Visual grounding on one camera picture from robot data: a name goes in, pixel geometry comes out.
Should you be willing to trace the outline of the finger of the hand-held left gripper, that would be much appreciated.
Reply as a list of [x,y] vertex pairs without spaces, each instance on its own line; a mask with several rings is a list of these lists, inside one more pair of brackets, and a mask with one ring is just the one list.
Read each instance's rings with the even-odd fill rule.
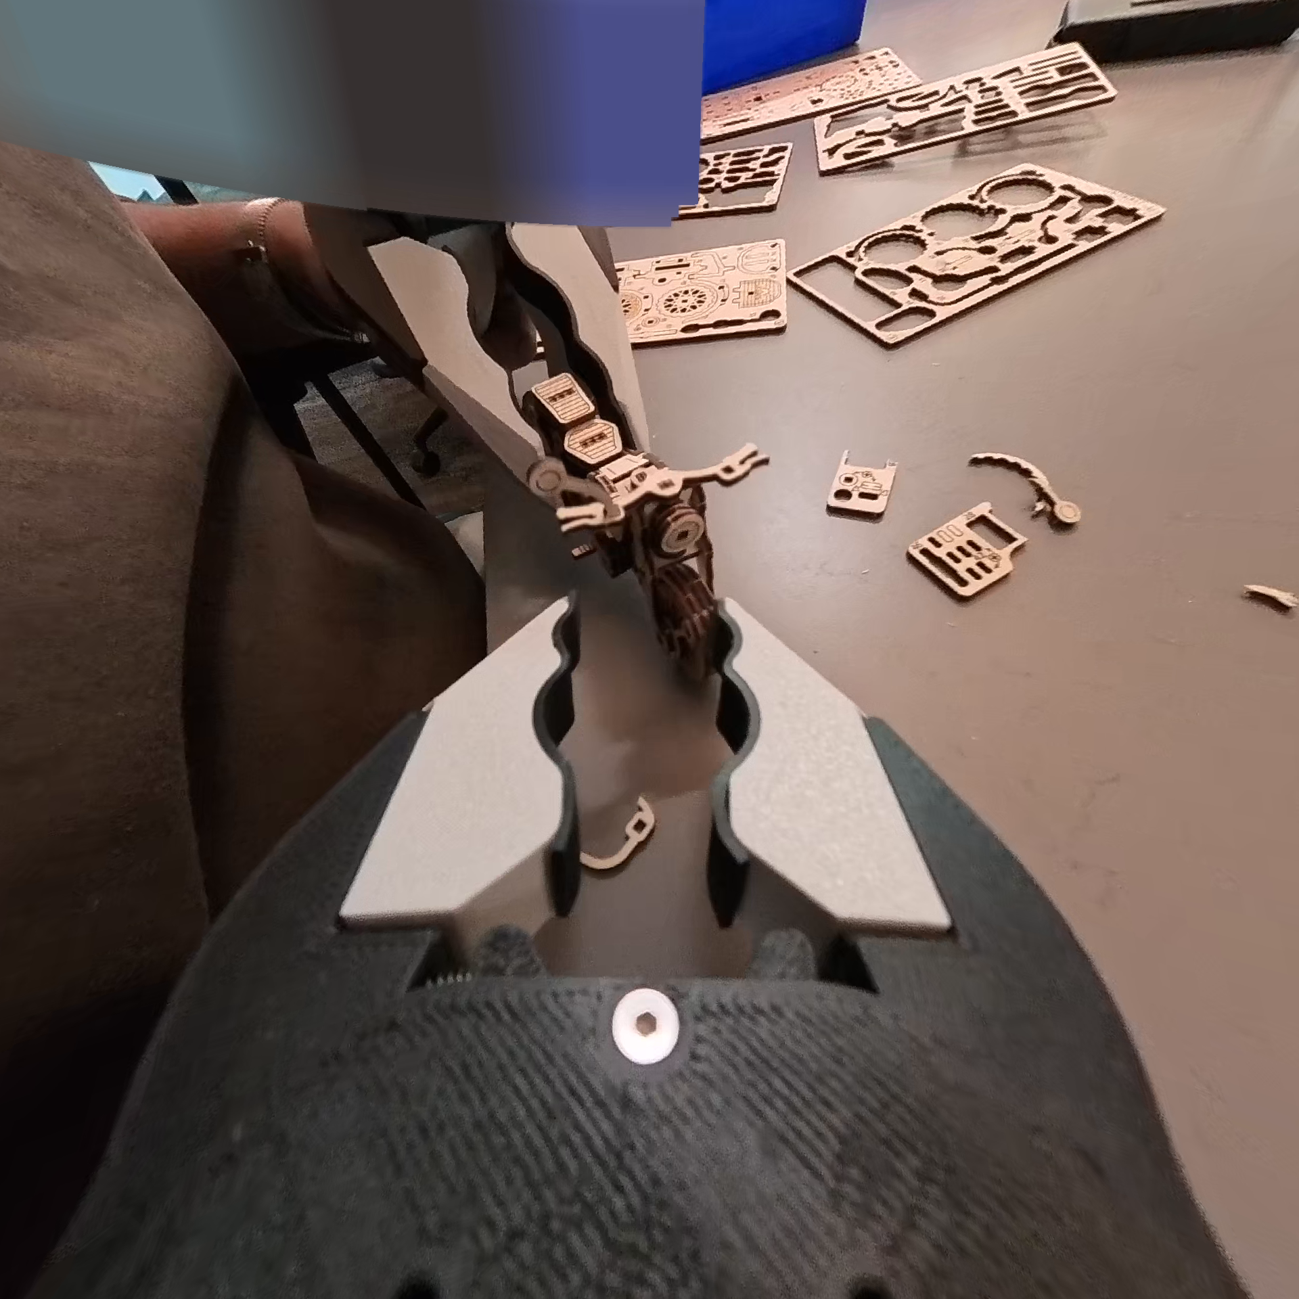
[[458,259],[413,237],[379,242],[368,254],[415,336],[427,386],[514,479],[528,485],[546,449],[515,401],[507,370],[475,333],[469,282]]
[[608,233],[600,225],[509,222],[509,281],[532,316],[549,374],[569,374],[626,446],[647,449],[647,415]]

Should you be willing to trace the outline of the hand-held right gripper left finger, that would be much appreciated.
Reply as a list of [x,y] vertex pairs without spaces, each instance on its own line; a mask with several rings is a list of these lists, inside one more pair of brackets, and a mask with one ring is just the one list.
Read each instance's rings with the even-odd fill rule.
[[546,605],[427,708],[339,912],[351,930],[441,930],[469,953],[534,935],[580,893],[577,598]]

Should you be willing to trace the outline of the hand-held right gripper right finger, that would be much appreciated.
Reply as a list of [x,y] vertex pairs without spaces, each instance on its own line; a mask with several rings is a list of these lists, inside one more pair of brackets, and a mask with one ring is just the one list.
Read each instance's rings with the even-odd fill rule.
[[814,966],[857,938],[948,940],[953,916],[868,717],[735,598],[713,640],[725,757],[708,786],[708,904],[750,958],[772,935]]

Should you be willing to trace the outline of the small wooden hook piece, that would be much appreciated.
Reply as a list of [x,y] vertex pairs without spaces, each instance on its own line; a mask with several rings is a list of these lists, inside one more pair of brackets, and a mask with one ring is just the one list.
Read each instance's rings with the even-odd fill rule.
[[583,868],[591,871],[620,870],[639,854],[656,831],[657,819],[651,802],[639,796],[636,810],[625,822],[622,845],[609,854],[594,854],[583,850],[579,859]]

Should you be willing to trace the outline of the wooden motorcycle model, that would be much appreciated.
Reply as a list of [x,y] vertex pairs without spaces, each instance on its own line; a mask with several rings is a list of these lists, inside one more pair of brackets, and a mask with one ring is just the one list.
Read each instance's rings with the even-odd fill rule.
[[712,465],[668,466],[633,448],[569,372],[534,384],[523,412],[546,448],[529,488],[555,510],[562,531],[589,534],[574,554],[599,554],[611,576],[633,571],[665,653],[682,675],[705,680],[719,618],[705,490],[738,485],[769,454],[746,443]]

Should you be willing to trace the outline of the person's left forearm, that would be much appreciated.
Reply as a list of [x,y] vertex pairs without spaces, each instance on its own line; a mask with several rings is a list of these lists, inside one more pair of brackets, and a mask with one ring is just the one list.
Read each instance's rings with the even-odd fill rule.
[[268,352],[272,316],[265,265],[249,237],[249,202],[153,203],[121,199],[124,213],[240,357]]

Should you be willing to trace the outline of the grey desk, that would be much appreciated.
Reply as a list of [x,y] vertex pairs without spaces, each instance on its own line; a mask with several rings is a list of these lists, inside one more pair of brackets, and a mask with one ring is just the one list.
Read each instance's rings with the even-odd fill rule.
[[[1033,871],[1128,1017],[1206,1216],[1296,1295],[1296,41],[1112,70],[1097,111],[821,177],[800,265],[1016,165],[1157,224],[896,349],[787,327],[637,352],[654,445],[713,494],[722,592],[889,721]],[[840,455],[899,462],[880,520]],[[1029,542],[967,599],[906,558],[982,500]]]

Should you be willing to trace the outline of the person's left hand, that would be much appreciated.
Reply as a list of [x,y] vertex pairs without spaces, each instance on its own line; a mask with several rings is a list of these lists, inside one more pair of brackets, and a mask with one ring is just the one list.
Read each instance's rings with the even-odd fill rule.
[[300,313],[371,350],[361,315],[334,284],[316,245],[303,203],[291,199],[271,202],[265,211],[262,236],[271,273]]

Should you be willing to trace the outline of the uncut engraved wooden sheet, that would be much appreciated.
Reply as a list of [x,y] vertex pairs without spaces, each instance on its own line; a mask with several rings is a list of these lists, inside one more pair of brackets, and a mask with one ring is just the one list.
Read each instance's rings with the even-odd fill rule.
[[787,327],[786,241],[667,253],[616,264],[634,347],[770,335]]

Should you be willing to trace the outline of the wooden sheet with three holes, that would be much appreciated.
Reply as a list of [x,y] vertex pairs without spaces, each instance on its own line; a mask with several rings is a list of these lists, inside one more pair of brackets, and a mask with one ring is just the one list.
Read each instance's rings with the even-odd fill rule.
[[781,140],[701,154],[698,197],[678,219],[742,216],[777,208],[794,145]]

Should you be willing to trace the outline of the large wooden sheet, gear holes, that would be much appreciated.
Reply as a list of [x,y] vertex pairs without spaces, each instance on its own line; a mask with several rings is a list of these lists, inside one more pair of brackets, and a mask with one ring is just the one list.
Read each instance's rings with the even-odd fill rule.
[[1021,163],[798,264],[789,284],[899,347],[1165,214],[1152,199]]

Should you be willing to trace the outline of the wooden sheet with slot cutouts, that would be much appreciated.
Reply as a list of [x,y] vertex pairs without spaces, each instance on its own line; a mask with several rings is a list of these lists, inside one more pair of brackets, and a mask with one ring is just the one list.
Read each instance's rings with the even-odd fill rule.
[[1115,86],[1080,43],[1007,58],[815,117],[820,174],[872,168],[930,146],[1112,103]]

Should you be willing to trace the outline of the slotted wooden panel piece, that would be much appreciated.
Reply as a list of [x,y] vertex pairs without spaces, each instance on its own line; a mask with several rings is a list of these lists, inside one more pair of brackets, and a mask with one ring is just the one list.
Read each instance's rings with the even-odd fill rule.
[[905,553],[951,596],[967,601],[1007,579],[1027,542],[1022,531],[999,517],[991,502],[982,500],[922,533]]

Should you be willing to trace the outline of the wooden sheet with fine cutouts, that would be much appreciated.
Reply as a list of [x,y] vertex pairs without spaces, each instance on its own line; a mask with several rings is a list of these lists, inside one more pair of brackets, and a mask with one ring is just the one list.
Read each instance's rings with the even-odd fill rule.
[[920,77],[889,47],[838,57],[704,97],[701,143],[725,140],[908,89]]

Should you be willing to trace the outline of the small square wooden piece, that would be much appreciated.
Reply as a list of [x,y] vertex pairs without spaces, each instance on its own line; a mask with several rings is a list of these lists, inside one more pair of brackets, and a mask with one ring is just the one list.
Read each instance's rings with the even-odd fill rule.
[[883,465],[860,465],[851,462],[851,451],[846,448],[826,494],[826,511],[869,520],[883,519],[897,472],[899,462],[894,459]]

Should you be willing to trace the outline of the blue plastic bin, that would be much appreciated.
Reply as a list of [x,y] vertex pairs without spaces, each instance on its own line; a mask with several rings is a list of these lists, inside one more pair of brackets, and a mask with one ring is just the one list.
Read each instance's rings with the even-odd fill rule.
[[705,1],[704,94],[852,46],[866,5],[866,1]]

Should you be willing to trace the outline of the person's brown sweater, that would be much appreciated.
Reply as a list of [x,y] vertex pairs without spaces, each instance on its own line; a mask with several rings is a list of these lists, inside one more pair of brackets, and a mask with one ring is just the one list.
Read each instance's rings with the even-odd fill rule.
[[484,655],[447,525],[272,429],[245,363],[350,344],[265,270],[224,343],[88,162],[2,155],[3,1295],[102,1156],[251,871]]

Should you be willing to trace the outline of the long black box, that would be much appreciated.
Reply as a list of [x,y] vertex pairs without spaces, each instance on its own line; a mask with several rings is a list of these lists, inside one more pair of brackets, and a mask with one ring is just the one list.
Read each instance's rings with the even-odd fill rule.
[[1296,29],[1296,1],[1067,1],[1050,43],[1117,63],[1267,49]]

